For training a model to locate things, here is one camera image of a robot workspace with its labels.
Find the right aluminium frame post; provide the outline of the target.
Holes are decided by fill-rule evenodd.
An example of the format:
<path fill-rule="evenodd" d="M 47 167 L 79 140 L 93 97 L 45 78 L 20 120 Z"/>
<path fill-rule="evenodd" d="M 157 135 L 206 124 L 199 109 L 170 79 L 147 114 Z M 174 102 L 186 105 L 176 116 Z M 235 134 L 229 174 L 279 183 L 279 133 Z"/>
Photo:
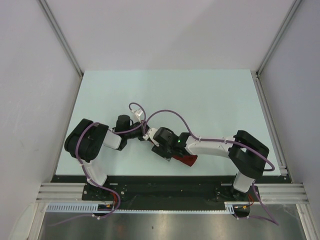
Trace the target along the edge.
<path fill-rule="evenodd" d="M 263 73 L 264 69 L 266 68 L 267 64 L 271 60 L 274 52 L 276 51 L 278 45 L 282 41 L 285 33 L 290 27 L 291 22 L 296 16 L 296 13 L 300 9 L 301 5 L 303 4 L 304 0 L 294 0 L 289 7 L 288 12 L 286 13 L 282 23 L 280 24 L 280 27 L 278 28 L 274 38 L 272 39 L 272 42 L 270 46 L 267 49 L 267 52 L 265 53 L 264 57 L 262 58 L 261 63 L 259 64 L 257 70 L 255 71 L 256 76 L 259 78 L 261 74 Z"/>

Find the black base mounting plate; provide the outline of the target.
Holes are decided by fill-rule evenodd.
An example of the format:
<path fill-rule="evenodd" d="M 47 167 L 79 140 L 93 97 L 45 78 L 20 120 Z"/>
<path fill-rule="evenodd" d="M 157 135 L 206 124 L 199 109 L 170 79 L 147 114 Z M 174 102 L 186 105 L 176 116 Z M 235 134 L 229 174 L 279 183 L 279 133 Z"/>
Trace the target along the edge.
<path fill-rule="evenodd" d="M 84 176 L 55 175 L 55 184 L 81 184 L 80 199 L 109 203 L 111 189 L 120 196 L 121 210 L 211 211 L 224 202 L 248 202 L 254 190 L 237 193 L 227 176 L 110 176 L 104 189 L 90 185 Z"/>

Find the right aluminium table rail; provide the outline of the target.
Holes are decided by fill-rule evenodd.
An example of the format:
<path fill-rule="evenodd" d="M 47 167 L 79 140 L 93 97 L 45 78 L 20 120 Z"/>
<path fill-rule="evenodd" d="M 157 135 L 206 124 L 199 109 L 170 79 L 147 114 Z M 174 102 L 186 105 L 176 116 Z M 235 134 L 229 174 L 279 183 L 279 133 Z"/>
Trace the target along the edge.
<path fill-rule="evenodd" d="M 255 71 L 251 71 L 251 76 L 252 76 L 255 89 L 256 89 L 256 92 L 260 101 L 260 105 L 262 108 L 262 112 L 266 121 L 267 129 L 270 135 L 275 157 L 279 165 L 280 173 L 282 176 L 286 176 L 289 173 L 287 168 L 286 158 L 279 140 L 279 136 L 275 127 L 275 123 L 270 111 L 269 104 L 267 102 L 266 94 L 263 90 L 263 86 L 258 74 Z"/>

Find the aluminium frame post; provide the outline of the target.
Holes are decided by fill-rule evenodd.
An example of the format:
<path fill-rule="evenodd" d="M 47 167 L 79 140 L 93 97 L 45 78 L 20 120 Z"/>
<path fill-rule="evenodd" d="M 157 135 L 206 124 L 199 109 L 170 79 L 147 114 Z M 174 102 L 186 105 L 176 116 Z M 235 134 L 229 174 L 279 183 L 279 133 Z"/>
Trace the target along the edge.
<path fill-rule="evenodd" d="M 282 23 L 280 24 L 280 27 L 278 28 L 274 38 L 272 39 L 272 42 L 270 46 L 267 49 L 267 52 L 265 53 L 264 57 L 262 58 L 261 63 L 259 64 L 257 70 L 255 71 L 256 76 L 259 78 L 261 74 L 263 73 L 264 69 L 266 68 L 267 64 L 271 60 L 274 52 L 276 51 L 278 45 L 282 41 L 285 33 L 290 27 L 291 22 L 296 16 L 296 13 L 300 9 L 301 5 L 303 4 L 304 0 L 294 0 L 289 7 L 288 12 L 286 13 Z"/>
<path fill-rule="evenodd" d="M 84 72 L 82 71 L 79 62 L 76 59 L 76 56 L 68 43 L 59 22 L 57 21 L 49 3 L 47 0 L 37 0 L 36 1 L 42 10 L 45 18 L 47 19 L 53 33 L 55 34 L 59 44 L 61 45 L 66 57 L 68 58 L 69 62 L 71 63 L 71 66 L 77 73 L 77 75 L 80 77 L 80 79 L 83 78 Z"/>

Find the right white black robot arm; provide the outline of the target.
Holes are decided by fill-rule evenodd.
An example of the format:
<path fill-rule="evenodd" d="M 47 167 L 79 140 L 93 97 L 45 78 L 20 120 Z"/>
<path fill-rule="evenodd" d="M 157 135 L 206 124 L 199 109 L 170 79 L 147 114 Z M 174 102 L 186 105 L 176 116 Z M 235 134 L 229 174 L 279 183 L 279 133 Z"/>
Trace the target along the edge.
<path fill-rule="evenodd" d="M 231 198 L 243 201 L 255 180 L 266 171 L 269 148 L 244 130 L 236 135 L 215 140 L 194 138 L 190 133 L 176 135 L 168 128 L 150 128 L 146 137 L 153 143 L 152 151 L 170 161 L 172 158 L 191 167 L 199 155 L 230 159 L 238 173 L 230 188 Z"/>

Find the front aluminium extrusion rail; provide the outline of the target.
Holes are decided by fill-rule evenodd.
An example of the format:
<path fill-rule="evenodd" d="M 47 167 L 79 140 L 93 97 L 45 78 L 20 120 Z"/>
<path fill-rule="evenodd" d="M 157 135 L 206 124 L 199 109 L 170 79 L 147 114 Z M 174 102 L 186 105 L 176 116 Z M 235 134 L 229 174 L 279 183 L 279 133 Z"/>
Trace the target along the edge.
<path fill-rule="evenodd" d="M 84 183 L 42 183 L 37 202 L 80 202 Z"/>

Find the dark red cloth napkin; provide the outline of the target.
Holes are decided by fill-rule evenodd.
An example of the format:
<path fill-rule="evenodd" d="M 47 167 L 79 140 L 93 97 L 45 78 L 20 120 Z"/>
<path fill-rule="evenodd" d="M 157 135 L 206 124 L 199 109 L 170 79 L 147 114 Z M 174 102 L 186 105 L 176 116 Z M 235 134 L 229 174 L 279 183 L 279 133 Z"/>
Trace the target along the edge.
<path fill-rule="evenodd" d="M 181 163 L 189 167 L 192 167 L 195 164 L 198 156 L 197 155 L 184 155 L 184 156 L 173 155 L 172 158 L 180 161 Z"/>

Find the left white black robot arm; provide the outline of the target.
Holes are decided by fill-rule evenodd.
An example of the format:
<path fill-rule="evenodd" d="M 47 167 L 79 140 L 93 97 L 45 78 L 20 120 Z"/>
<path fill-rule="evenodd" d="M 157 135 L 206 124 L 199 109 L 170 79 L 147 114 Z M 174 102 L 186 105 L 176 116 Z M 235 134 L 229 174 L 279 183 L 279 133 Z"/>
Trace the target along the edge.
<path fill-rule="evenodd" d="M 110 196 L 111 188 L 105 184 L 107 174 L 97 157 L 102 147 L 121 151 L 129 139 L 143 140 L 143 120 L 134 122 L 128 115 L 119 115 L 114 128 L 102 123 L 82 119 L 64 142 L 64 149 L 76 158 L 87 178 L 94 186 L 93 194 L 100 200 Z"/>

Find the left aluminium frame post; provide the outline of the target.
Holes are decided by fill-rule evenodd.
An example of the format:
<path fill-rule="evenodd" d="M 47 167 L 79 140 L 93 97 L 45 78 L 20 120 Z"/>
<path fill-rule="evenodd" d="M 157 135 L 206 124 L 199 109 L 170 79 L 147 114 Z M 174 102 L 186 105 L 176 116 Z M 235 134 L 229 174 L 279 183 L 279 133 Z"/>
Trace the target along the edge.
<path fill-rule="evenodd" d="M 77 73 L 77 75 L 80 77 L 80 79 L 83 78 L 84 72 L 82 71 L 79 62 L 76 59 L 76 56 L 68 43 L 59 22 L 57 21 L 49 3 L 47 0 L 37 0 L 36 1 L 42 10 L 45 18 L 47 19 L 53 33 L 55 34 L 59 44 L 61 45 L 66 57 L 68 58 L 69 62 L 71 63 L 71 66 Z"/>

